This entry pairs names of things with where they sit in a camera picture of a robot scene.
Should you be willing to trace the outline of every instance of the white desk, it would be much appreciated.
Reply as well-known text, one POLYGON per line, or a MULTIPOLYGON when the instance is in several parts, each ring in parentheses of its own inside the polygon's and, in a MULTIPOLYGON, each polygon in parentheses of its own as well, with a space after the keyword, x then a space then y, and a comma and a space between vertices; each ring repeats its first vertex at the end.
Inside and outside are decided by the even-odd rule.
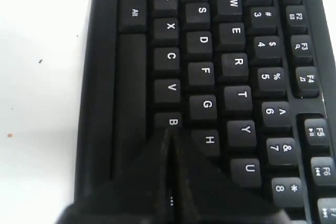
POLYGON ((0 223, 54 223, 72 202, 90 5, 0 0, 0 223))

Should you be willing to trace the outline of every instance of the space bar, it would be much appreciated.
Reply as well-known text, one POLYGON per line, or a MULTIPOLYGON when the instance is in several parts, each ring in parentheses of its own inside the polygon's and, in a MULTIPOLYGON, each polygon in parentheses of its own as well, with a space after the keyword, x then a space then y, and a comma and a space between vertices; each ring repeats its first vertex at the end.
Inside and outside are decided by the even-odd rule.
POLYGON ((146 143, 146 36, 120 35, 115 85, 112 176, 146 143))

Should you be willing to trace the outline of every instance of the white table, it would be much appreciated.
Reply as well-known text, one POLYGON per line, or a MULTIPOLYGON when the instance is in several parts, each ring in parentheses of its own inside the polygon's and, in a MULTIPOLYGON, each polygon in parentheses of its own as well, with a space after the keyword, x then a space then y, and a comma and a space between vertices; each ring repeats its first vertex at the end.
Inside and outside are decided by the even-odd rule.
POLYGON ((0 0, 0 223, 54 223, 73 200, 90 5, 0 0))

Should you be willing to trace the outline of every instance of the white surface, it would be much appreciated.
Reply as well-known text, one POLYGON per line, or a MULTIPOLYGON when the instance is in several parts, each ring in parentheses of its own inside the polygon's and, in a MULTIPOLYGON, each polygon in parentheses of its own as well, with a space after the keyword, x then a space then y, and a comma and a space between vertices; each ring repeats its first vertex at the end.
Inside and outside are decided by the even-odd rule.
POLYGON ((0 0, 0 223, 54 223, 72 202, 90 5, 0 0))

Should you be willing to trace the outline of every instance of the black keyboard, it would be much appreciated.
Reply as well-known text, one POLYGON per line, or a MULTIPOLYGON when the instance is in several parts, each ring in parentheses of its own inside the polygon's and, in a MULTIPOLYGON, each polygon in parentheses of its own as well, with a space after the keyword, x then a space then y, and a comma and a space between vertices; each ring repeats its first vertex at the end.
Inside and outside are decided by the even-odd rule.
POLYGON ((93 0, 76 197, 178 127, 293 223, 336 223, 335 81, 321 0, 93 0))

